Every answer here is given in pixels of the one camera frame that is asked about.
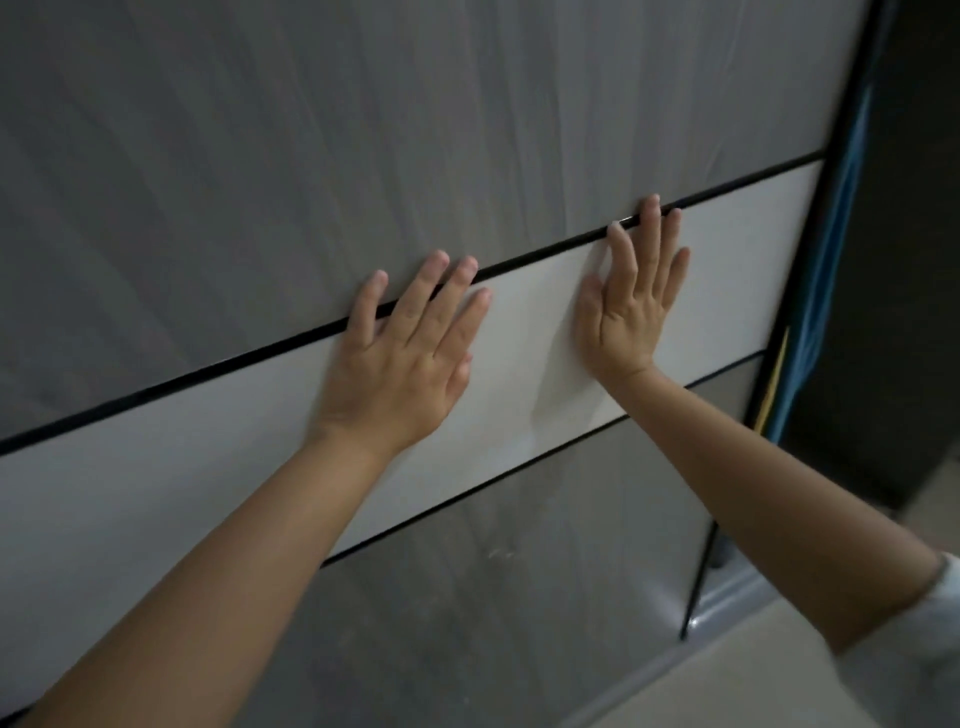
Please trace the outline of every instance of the black edge strip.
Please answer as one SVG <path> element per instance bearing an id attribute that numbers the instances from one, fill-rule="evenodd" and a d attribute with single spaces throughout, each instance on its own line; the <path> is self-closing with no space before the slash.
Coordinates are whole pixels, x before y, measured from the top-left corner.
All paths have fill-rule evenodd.
<path id="1" fill-rule="evenodd" d="M 756 182 L 762 182 L 763 180 L 783 174 L 784 172 L 789 172 L 797 167 L 802 167 L 810 162 L 817 161 L 818 159 L 822 158 L 823 155 L 824 153 L 822 151 L 818 151 L 812 154 L 804 155 L 803 157 L 791 159 L 782 164 L 775 164 L 774 166 L 767 167 L 759 172 L 754 172 L 753 174 L 746 175 L 745 177 L 740 177 L 736 180 L 731 180 L 730 182 L 724 182 L 723 184 L 719 184 L 709 190 L 684 197 L 674 203 L 663 206 L 663 211 L 665 213 L 674 207 L 691 207 L 694 205 L 699 205 L 700 203 L 706 202 L 707 200 L 712 200 L 715 197 L 720 197 L 721 195 L 734 192 L 741 187 L 746 187 Z M 624 218 L 620 221 L 620 224 L 623 225 L 624 228 L 632 228 L 638 223 L 639 218 L 637 215 Z M 494 263 L 494 265 L 487 266 L 486 268 L 480 270 L 477 273 L 474 282 L 479 283 L 484 280 L 494 278 L 495 276 L 502 276 L 505 273 L 510 273 L 511 271 L 530 265 L 531 263 L 536 263 L 540 260 L 545 260 L 553 255 L 566 253 L 567 251 L 578 248 L 581 245 L 587 245 L 588 243 L 601 240 L 606 236 L 606 234 L 606 227 L 597 228 L 596 230 L 584 232 L 580 235 L 567 238 L 559 243 L 548 245 L 546 248 L 540 248 L 532 251 L 531 253 L 511 258 L 510 260 Z M 394 310 L 395 303 L 396 301 L 383 303 L 376 309 L 376 317 L 383 318 L 384 316 L 389 316 Z M 152 402 L 154 400 L 160 400 L 169 395 L 176 394 L 181 390 L 189 389 L 197 384 L 202 384 L 205 381 L 215 379 L 218 376 L 230 374 L 231 372 L 244 369 L 245 367 L 249 367 L 253 364 L 258 364 L 261 361 L 291 352 L 294 349 L 299 349 L 307 344 L 313 344 L 314 342 L 325 339 L 328 336 L 334 336 L 335 334 L 342 333 L 346 328 L 346 318 L 331 322 L 329 324 L 324 324 L 320 327 L 311 328 L 309 331 L 295 334 L 294 336 L 283 339 L 282 341 L 277 341 L 273 344 L 269 344 L 265 347 L 261 347 L 260 349 L 255 349 L 251 352 L 245 352 L 230 359 L 224 359 L 223 361 L 218 361 L 215 364 L 202 367 L 201 369 L 197 369 L 189 374 L 178 376 L 174 379 L 161 382 L 160 384 L 155 384 L 151 387 L 141 389 L 138 392 L 124 395 L 116 400 L 106 401 L 103 404 L 90 407 L 83 412 L 67 415 L 66 417 L 55 420 L 47 425 L 41 425 L 24 432 L 20 432 L 4 440 L 0 440 L 0 457 L 9 455 L 10 453 L 16 452 L 19 449 L 36 445 L 44 440 L 50 440 L 51 438 L 65 434 L 71 430 L 100 422 L 101 420 L 105 420 L 113 415 L 118 415 L 121 412 L 126 412 L 129 409 L 139 407 L 141 404 L 147 404 L 148 402 Z"/>
<path id="2" fill-rule="evenodd" d="M 817 181 L 813 199 L 810 201 L 810 209 L 806 215 L 806 222 L 797 245 L 797 252 L 794 255 L 793 266 L 783 289 L 783 296 L 780 298 L 777 318 L 770 332 L 766 354 L 760 364 L 760 370 L 754 384 L 754 392 L 751 394 L 750 403 L 747 406 L 747 414 L 744 417 L 744 424 L 747 426 L 752 427 L 756 423 L 756 417 L 759 414 L 763 396 L 766 392 L 766 384 L 770 381 L 777 364 L 780 342 L 786 333 L 790 313 L 799 303 L 804 269 L 812 254 L 815 242 L 823 236 L 829 217 L 830 203 L 835 199 L 840 184 L 841 165 L 847 151 L 853 125 L 856 123 L 863 98 L 874 80 L 876 62 L 879 60 L 886 45 L 886 39 L 890 35 L 896 10 L 897 0 L 874 0 L 860 33 L 850 77 L 844 88 L 840 108 L 830 132 L 830 140 L 824 156 L 824 166 L 820 170 L 820 179 Z M 714 522 L 704 546 L 696 582 L 687 602 L 686 617 L 680 632 L 682 640 L 685 640 L 689 633 L 690 619 L 696 609 L 697 602 L 700 601 L 700 593 L 703 590 L 704 579 L 707 575 L 708 559 L 719 531 L 720 529 Z"/>
<path id="3" fill-rule="evenodd" d="M 0 717 L 0 728 L 12 728 L 12 726 L 27 713 L 30 712 L 30 709 L 34 707 L 34 704 L 31 703 L 26 708 L 21 708 L 16 711 L 16 713 L 10 713 L 8 716 Z"/>
<path id="4" fill-rule="evenodd" d="M 700 377 L 699 379 L 697 379 L 696 381 L 691 382 L 690 384 L 687 384 L 687 385 L 686 385 L 686 389 L 693 389 L 694 387 L 698 387 L 698 386 L 700 386 L 701 384 L 705 384 L 705 383 L 707 383 L 708 381 L 710 381 L 711 379 L 714 379 L 714 378 L 716 378 L 716 377 L 718 377 L 718 376 L 721 376 L 721 375 L 723 375 L 723 374 L 726 374 L 726 373 L 727 373 L 728 371 L 730 371 L 731 369 L 736 369 L 736 368 L 737 368 L 738 366 L 740 366 L 741 364 L 746 364 L 748 361 L 751 361 L 751 360 L 753 360 L 753 359 L 756 359 L 758 356 L 762 356 L 763 353 L 764 353 L 764 351 L 761 350 L 761 351 L 759 351 L 759 352 L 754 352 L 754 353 L 752 353 L 752 354 L 748 354 L 747 356 L 744 356 L 744 357 L 741 358 L 741 359 L 737 359 L 736 361 L 734 361 L 734 362 L 726 365 L 725 367 L 721 367 L 721 368 L 718 369 L 716 372 L 712 372 L 712 373 L 710 373 L 710 374 L 708 374 L 708 375 L 706 375 L 706 376 L 701 376 L 701 377 Z M 340 561 L 341 559 L 346 559 L 348 556 L 350 556 L 350 554 L 356 553 L 357 551 L 359 551 L 359 550 L 361 550 L 361 549 L 363 549 L 363 548 L 366 548 L 367 546 L 371 546 L 371 545 L 375 544 L 376 542 L 381 541 L 381 540 L 387 538 L 388 536 L 396 533 L 397 531 L 399 531 L 399 530 L 401 530 L 401 529 L 403 529 L 403 528 L 406 528 L 407 526 L 413 525 L 413 524 L 416 523 L 417 521 L 422 521 L 423 519 L 427 518 L 428 516 L 433 515 L 433 514 L 436 513 L 437 511 L 442 511 L 442 510 L 444 510 L 446 507 L 453 505 L 454 503 L 456 503 L 456 502 L 459 501 L 459 500 L 463 500 L 464 498 L 467 498 L 467 497 L 470 497 L 470 496 L 472 496 L 472 495 L 474 495 L 474 494 L 476 494 L 476 493 L 479 493 L 480 491 L 482 491 L 482 490 L 484 490 L 484 489 L 486 489 L 486 488 L 489 488 L 489 487 L 492 486 L 494 483 L 498 483 L 498 482 L 500 482 L 501 480 L 503 480 L 503 479 L 505 479 L 505 478 L 507 478 L 507 477 L 510 477 L 511 475 L 513 475 L 513 474 L 515 474 L 515 473 L 519 473 L 519 472 L 522 471 L 522 470 L 526 470 L 526 469 L 529 468 L 531 465 L 534 465 L 534 464 L 536 464 L 536 463 L 539 463 L 541 460 L 545 460 L 546 458 L 550 457 L 551 455 L 556 455 L 556 454 L 557 454 L 558 452 L 560 452 L 561 450 L 565 450 L 565 449 L 567 449 L 567 448 L 570 448 L 570 447 L 576 445 L 577 443 L 583 442 L 583 441 L 586 440 L 587 438 L 593 437 L 593 435 L 596 435 L 596 434 L 599 434 L 600 432 L 603 432 L 605 429 L 610 429 L 610 428 L 613 427 L 614 425 L 619 425 L 620 423 L 624 422 L 625 420 L 629 420 L 629 419 L 630 419 L 630 416 L 629 416 L 629 415 L 621 415 L 620 417 L 616 418 L 615 420 L 611 420 L 610 422 L 606 423 L 605 425 L 600 425 L 599 427 L 595 427 L 594 429 L 590 430 L 589 432 L 585 432 L 585 433 L 582 434 L 582 435 L 578 435 L 577 437 L 573 438 L 572 440 L 568 440 L 567 442 L 563 443 L 562 445 L 557 445 L 555 448 L 549 449 L 547 452 L 544 452 L 544 453 L 542 453 L 542 454 L 540 454 L 540 455 L 537 455 L 537 457 L 531 458 L 530 460 L 527 460 L 527 461 L 524 462 L 524 463 L 520 463 L 520 464 L 517 465 L 515 468 L 511 468 L 511 469 L 509 469 L 508 471 L 506 471 L 505 473 L 501 473 L 500 475 L 497 475 L 497 476 L 495 476 L 495 477 L 492 477 L 490 480 L 487 480 L 487 481 L 485 481 L 485 482 L 483 482 L 483 483 L 480 483 L 480 485 L 475 485 L 475 486 L 473 486 L 472 488 L 470 488 L 469 490 L 464 491 L 463 493 L 458 494 L 458 495 L 456 495 L 456 496 L 454 496 L 454 497 L 452 497 L 452 498 L 449 498 L 449 499 L 445 500 L 445 501 L 442 502 L 442 503 L 438 503 L 437 505 L 433 506 L 432 508 L 428 508 L 427 510 L 423 511 L 422 513 L 418 513 L 416 516 L 414 516 L 414 517 L 412 517 L 412 518 L 410 518 L 410 519 L 407 519 L 407 520 L 404 521 L 404 522 L 398 523 L 397 525 L 392 526 L 392 527 L 388 528 L 388 529 L 385 530 L 385 531 L 381 531 L 380 533 L 376 534 L 375 536 L 370 536 L 370 538 L 367 539 L 366 541 L 361 541 L 359 544 L 357 544 L 357 545 L 355 545 L 355 546 L 351 546 L 350 548 L 345 548 L 343 551 L 340 551 L 339 553 L 334 554 L 333 556 L 331 556 L 330 558 L 328 558 L 326 561 L 324 561 L 324 562 L 321 564 L 320 568 L 322 569 L 323 567 L 327 567 L 327 566 L 329 566 L 330 564 L 335 564 L 336 562 Z"/>

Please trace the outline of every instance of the blue curtain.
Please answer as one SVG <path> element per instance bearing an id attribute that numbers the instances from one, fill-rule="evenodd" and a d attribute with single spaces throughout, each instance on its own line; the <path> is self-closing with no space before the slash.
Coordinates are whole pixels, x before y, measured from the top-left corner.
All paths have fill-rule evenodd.
<path id="1" fill-rule="evenodd" d="M 871 91 L 868 89 L 844 153 L 841 180 L 836 196 L 830 202 L 824 234 L 813 245 L 803 273 L 800 302 L 790 313 L 786 355 L 764 433 L 775 443 L 780 441 L 783 434 L 794 398 L 804 386 L 820 356 L 827 331 L 833 283 L 866 153 L 870 99 Z"/>

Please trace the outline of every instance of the fingernail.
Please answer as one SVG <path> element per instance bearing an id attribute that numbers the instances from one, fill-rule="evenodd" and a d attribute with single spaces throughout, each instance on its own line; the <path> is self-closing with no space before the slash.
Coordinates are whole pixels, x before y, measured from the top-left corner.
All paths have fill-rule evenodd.
<path id="1" fill-rule="evenodd" d="M 444 251 L 435 251 L 430 254 L 430 257 L 427 259 L 427 265 L 430 267 L 430 270 L 437 275 L 445 271 L 446 266 L 449 264 L 450 256 L 444 253 Z"/>

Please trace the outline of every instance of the hand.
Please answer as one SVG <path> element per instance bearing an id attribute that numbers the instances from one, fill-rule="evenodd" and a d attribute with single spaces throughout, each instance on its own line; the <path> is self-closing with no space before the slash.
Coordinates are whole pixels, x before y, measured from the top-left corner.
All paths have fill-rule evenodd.
<path id="1" fill-rule="evenodd" d="M 611 393 L 653 367 L 663 321 L 690 262 L 689 248 L 677 250 L 680 218 L 673 209 L 661 223 L 660 197 L 646 198 L 633 236 L 619 223 L 607 228 L 607 282 L 595 274 L 584 279 L 574 338 L 588 371 Z"/>
<path id="2" fill-rule="evenodd" d="M 444 421 L 467 389 L 468 348 L 491 301 L 489 289 L 478 291 L 454 320 L 477 272 L 467 257 L 431 302 L 448 263 L 443 251 L 426 259 L 379 334 L 387 274 L 377 271 L 364 284 L 326 376 L 315 436 L 346 434 L 389 461 Z"/>

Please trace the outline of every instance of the forearm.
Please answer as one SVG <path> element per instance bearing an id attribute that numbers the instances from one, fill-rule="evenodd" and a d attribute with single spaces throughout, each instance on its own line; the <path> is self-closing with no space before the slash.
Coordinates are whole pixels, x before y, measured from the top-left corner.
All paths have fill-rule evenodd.
<path id="1" fill-rule="evenodd" d="M 935 577 L 940 556 L 919 539 L 656 370 L 613 392 L 835 651 Z"/>
<path id="2" fill-rule="evenodd" d="M 37 704 L 27 726 L 227 725 L 385 461 L 295 455 Z"/>

